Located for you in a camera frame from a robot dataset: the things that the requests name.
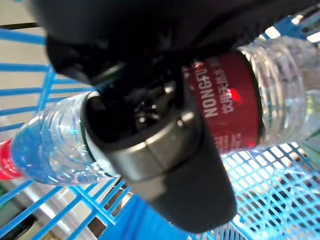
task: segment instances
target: blue shopping basket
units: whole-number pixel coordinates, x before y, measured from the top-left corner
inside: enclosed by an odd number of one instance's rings
[[[301,18],[303,18],[301,14],[287,17],[274,27],[268,28],[260,38],[268,39],[288,35],[303,39],[307,37],[315,44],[319,44],[320,37],[318,40],[316,38],[317,34],[320,34],[319,25],[317,28],[308,28],[319,22],[319,12],[314,12],[312,16],[297,24]],[[30,46],[44,45],[42,36],[3,29],[0,29],[0,39]],[[44,75],[43,84],[39,87],[0,89],[0,104],[6,97],[20,98],[37,95],[34,105],[2,107],[0,118],[25,113],[32,114],[42,110],[46,104],[68,97],[67,95],[91,89],[83,85],[79,87],[79,84],[72,79],[61,78],[55,74],[50,65],[46,64],[0,63],[0,73],[9,72],[42,73]],[[23,122],[13,124],[8,122],[0,126],[0,132],[12,134],[22,124]],[[136,195],[130,197],[130,189],[120,179],[103,184],[70,187],[43,186],[26,179],[14,181],[17,186],[0,196],[0,206],[23,194],[33,201],[24,211],[0,228],[0,239],[39,209],[50,214],[48,214],[49,220],[46,224],[33,236],[32,239],[35,240],[42,239],[57,226],[61,229],[68,229],[64,232],[68,240],[95,239],[90,233],[83,234],[88,230],[88,224],[96,217],[106,226],[98,239],[319,238],[320,172],[297,143],[282,144],[264,151],[243,151],[224,155],[222,159],[235,192],[238,214],[231,222],[209,232],[189,234],[177,229]],[[72,194],[71,200],[65,199],[66,191]],[[63,207],[53,211],[50,205],[52,200],[61,205],[64,202]],[[66,225],[64,223],[66,218],[71,219],[71,222],[73,220],[76,222],[77,213],[73,215],[71,213],[80,204],[83,208],[88,209],[87,214],[75,226]]]

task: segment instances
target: bottle label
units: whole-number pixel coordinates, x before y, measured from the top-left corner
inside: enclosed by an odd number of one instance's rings
[[[220,154],[258,144],[261,102],[257,80],[240,52],[183,67]]]

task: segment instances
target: plastic water bottle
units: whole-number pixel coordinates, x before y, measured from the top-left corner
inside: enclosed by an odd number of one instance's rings
[[[23,176],[51,185],[89,184],[117,176],[85,137],[80,114],[88,96],[82,93],[49,106],[17,132],[7,148]]]
[[[182,71],[221,154],[320,131],[320,50],[309,41],[254,42]]]
[[[320,130],[320,50],[282,37],[240,48],[258,82],[265,127],[259,147],[301,141]]]

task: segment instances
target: blue metal grid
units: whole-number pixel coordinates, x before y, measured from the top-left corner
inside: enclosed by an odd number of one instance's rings
[[[286,18],[275,25],[282,35],[305,38],[301,29],[309,24],[294,25],[293,17]],[[43,45],[41,36],[7,31],[0,29],[0,40],[14,41],[25,44]],[[72,94],[90,91],[89,87],[54,89],[59,85],[76,84],[71,79],[57,79],[51,66],[39,64],[0,63],[0,72],[40,72],[45,73],[42,87],[1,89],[1,97],[39,94],[34,106],[17,107],[0,110],[0,117],[42,110],[47,103],[57,102],[65,97],[50,97],[50,94]],[[23,122],[0,127],[0,132],[18,129]],[[78,203],[84,203],[91,213],[68,237],[76,239],[81,231],[98,217],[107,229],[99,239],[301,239],[317,238],[320,231],[320,172],[296,143],[283,144],[265,151],[240,152],[223,156],[223,162],[228,170],[229,178],[236,195],[238,215],[228,224],[220,226],[210,232],[194,235],[178,230],[167,223],[162,217],[150,209],[143,201],[134,196],[124,206],[122,211],[113,216],[113,211],[129,192],[126,188],[111,207],[104,206],[115,196],[125,184],[117,184],[102,202],[97,198],[109,188],[113,181],[107,182],[98,192],[90,195],[96,184],[87,188],[71,186],[68,189],[75,198],[64,210],[52,218],[33,239],[39,240],[48,233]],[[0,197],[0,205],[9,201],[26,188],[33,181],[26,180],[12,191]],[[63,187],[56,186],[41,199],[32,204],[6,226],[0,229],[0,238],[28,215],[37,210],[43,203],[61,191]]]

